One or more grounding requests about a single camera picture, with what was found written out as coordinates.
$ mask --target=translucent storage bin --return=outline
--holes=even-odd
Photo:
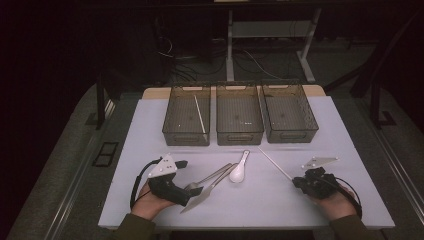
[[[209,146],[210,83],[175,83],[162,132],[168,146]]]
[[[262,116],[269,143],[309,143],[318,124],[297,81],[262,81]]]
[[[218,82],[218,145],[259,145],[264,127],[254,82]]]

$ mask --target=fork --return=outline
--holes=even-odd
[[[218,175],[218,174],[220,174],[220,173],[225,172],[225,170],[227,170],[227,169],[228,169],[228,168],[230,168],[231,166],[232,166],[232,164],[231,164],[231,163],[228,163],[227,165],[225,165],[225,166],[223,166],[222,168],[218,169],[216,172],[214,172],[214,173],[212,173],[211,175],[207,176],[205,179],[203,179],[203,180],[201,180],[201,181],[199,181],[199,182],[192,182],[192,183],[188,184],[188,185],[184,188],[184,190],[186,190],[186,191],[190,191],[190,190],[192,190],[192,189],[198,188],[198,187],[199,187],[199,184],[201,184],[201,183],[203,183],[203,182],[206,182],[207,180],[209,180],[209,179],[211,179],[211,178],[213,178],[213,177],[217,176],[217,175]]]

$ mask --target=sleeve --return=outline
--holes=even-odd
[[[331,221],[330,227],[340,240],[376,240],[357,215]]]
[[[154,232],[156,224],[152,221],[127,214],[111,240],[148,240]]]

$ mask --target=knife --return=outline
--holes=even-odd
[[[218,183],[221,182],[222,179],[224,179],[228,174],[230,174],[235,167],[237,167],[237,163],[234,163],[229,169],[227,169],[227,171],[221,174],[219,178],[217,178],[211,185],[209,185],[209,187],[203,190],[202,193],[197,198],[195,198],[187,207],[185,207],[180,213],[185,213],[205,201],[206,198],[211,195],[211,192],[216,187],[216,185],[218,185]]]

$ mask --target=gray carpet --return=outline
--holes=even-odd
[[[283,41],[273,45],[272,51],[266,51],[265,48],[251,53],[267,72],[285,78],[297,77],[305,83],[294,53],[301,45],[302,43]],[[347,42],[343,40],[313,44],[308,61],[317,84],[324,86],[353,70],[368,58],[373,49],[373,46],[367,46],[347,50],[346,46]],[[249,46],[238,45],[238,47],[251,51]],[[237,51],[235,57],[238,61],[235,64],[237,80],[271,78],[242,51]],[[184,66],[193,68],[196,72],[181,65],[177,67],[197,80],[225,80],[225,65],[221,68],[223,60],[224,57],[221,56],[212,63],[200,60],[182,62]],[[181,76],[172,76],[171,80],[176,78],[181,79]],[[375,135],[373,126],[369,123],[367,117],[369,96],[364,99],[352,99],[349,95],[352,84],[353,81],[343,84],[327,95],[332,96],[359,155],[395,221],[395,228],[374,233],[379,239],[385,237],[390,240],[422,239],[423,224],[387,163],[386,153]],[[92,87],[87,91],[70,118],[8,239],[43,239],[56,212],[61,209],[63,200],[69,203],[70,211],[63,214],[65,218],[57,228],[59,231],[56,233],[50,231],[49,236],[55,236],[55,239],[105,239],[109,236],[110,231],[98,227],[97,222],[138,98],[139,95],[123,95],[123,98],[116,102],[115,111],[106,125],[96,131],[94,126],[86,125],[90,114],[96,111],[95,88]],[[423,134],[390,94],[383,92],[382,99],[382,110],[390,112],[397,125],[385,126],[380,133],[387,138],[419,191],[424,192],[422,184],[424,176],[421,174],[424,164]],[[96,157],[101,144],[107,141],[119,142],[112,165],[108,168],[91,166],[91,161]],[[93,142],[95,147],[87,149],[87,146],[94,146]],[[83,169],[84,174],[78,175],[78,169]],[[70,194],[67,190],[75,182],[81,183],[81,187],[74,194]],[[332,232],[328,228],[315,230],[314,235],[317,240],[333,239]]]

